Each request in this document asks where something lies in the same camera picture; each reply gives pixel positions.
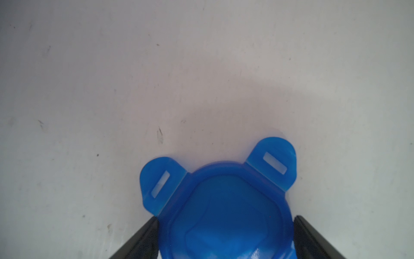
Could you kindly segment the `blue lid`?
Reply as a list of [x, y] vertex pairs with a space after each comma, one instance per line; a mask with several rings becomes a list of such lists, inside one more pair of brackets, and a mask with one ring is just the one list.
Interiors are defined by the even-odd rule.
[[140, 173], [143, 205], [160, 223], [164, 259], [296, 258], [286, 201], [295, 180], [295, 149], [277, 137], [261, 140], [244, 163], [188, 172], [160, 157]]

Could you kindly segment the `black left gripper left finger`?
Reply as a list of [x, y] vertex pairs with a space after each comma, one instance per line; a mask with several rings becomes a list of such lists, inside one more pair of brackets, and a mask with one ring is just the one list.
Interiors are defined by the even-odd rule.
[[153, 216], [110, 259], [157, 259], [159, 225]]

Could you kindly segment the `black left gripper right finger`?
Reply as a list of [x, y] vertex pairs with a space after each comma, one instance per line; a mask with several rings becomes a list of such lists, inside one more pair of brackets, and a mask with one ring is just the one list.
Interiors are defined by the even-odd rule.
[[294, 218], [294, 246], [298, 259], [345, 259], [304, 217]]

